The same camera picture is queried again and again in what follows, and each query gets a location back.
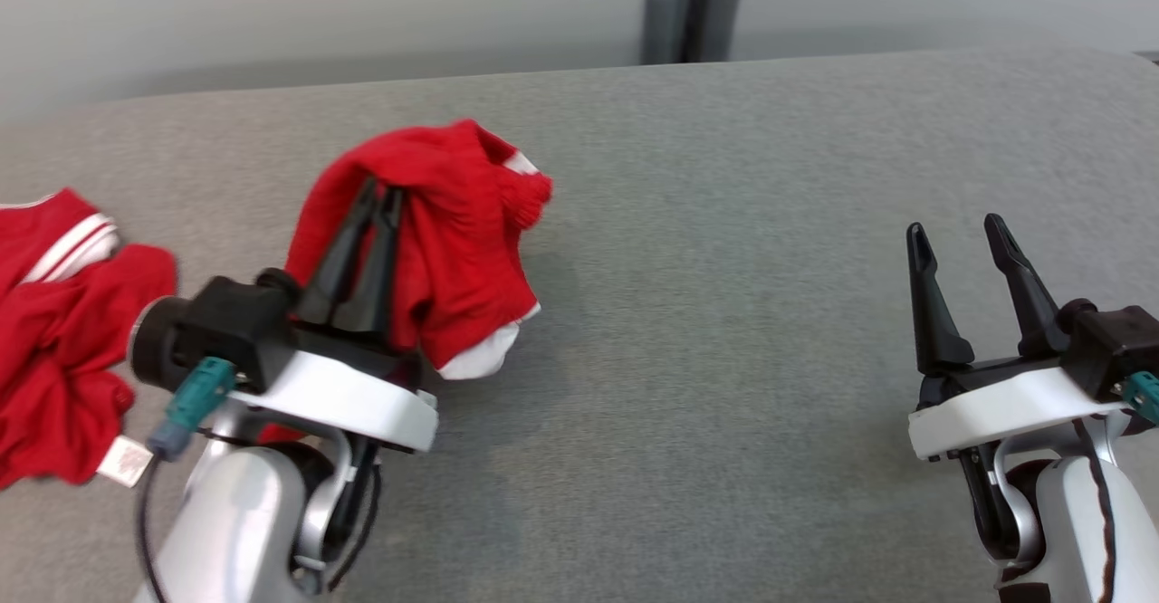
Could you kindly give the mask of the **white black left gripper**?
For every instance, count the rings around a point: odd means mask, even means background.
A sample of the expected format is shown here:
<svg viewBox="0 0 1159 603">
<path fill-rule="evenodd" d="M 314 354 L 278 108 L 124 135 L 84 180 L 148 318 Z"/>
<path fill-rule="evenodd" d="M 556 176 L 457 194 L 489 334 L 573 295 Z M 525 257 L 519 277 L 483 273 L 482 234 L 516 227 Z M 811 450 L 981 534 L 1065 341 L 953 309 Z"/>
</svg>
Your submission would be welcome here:
<svg viewBox="0 0 1159 603">
<path fill-rule="evenodd" d="M 296 326 L 298 350 L 263 393 L 232 393 L 245 413 L 257 415 L 261 444 L 338 434 L 401 452 L 431 450 L 439 415 L 435 398 L 417 385 L 417 356 L 364 342 L 389 340 L 402 210 L 402 190 L 378 192 L 376 179 L 364 179 L 302 290 L 297 317 L 307 325 Z M 371 240 L 359 268 L 366 231 Z M 319 326 L 330 324 L 359 337 Z"/>
</svg>

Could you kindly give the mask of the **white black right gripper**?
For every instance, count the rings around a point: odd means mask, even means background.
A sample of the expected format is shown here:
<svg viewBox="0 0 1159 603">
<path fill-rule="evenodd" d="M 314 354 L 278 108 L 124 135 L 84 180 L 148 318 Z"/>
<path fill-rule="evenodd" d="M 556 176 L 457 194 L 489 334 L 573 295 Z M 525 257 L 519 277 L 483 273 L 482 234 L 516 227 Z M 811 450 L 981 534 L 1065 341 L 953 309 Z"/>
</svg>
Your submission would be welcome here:
<svg viewBox="0 0 1159 603">
<path fill-rule="evenodd" d="M 1127 411 L 1122 400 L 1098 401 L 1064 371 L 1056 356 L 1067 351 L 1069 337 L 1058 325 L 1057 304 L 1001 216 L 985 216 L 984 228 L 994 264 L 1009 285 L 1021 334 L 1019 355 L 1052 359 L 970 365 L 974 348 L 960 336 L 943 300 L 928 237 L 923 224 L 910 224 L 906 250 L 916 369 L 932 375 L 923 377 L 918 405 L 909 417 L 910 443 L 923 460 L 1076 417 Z"/>
</svg>

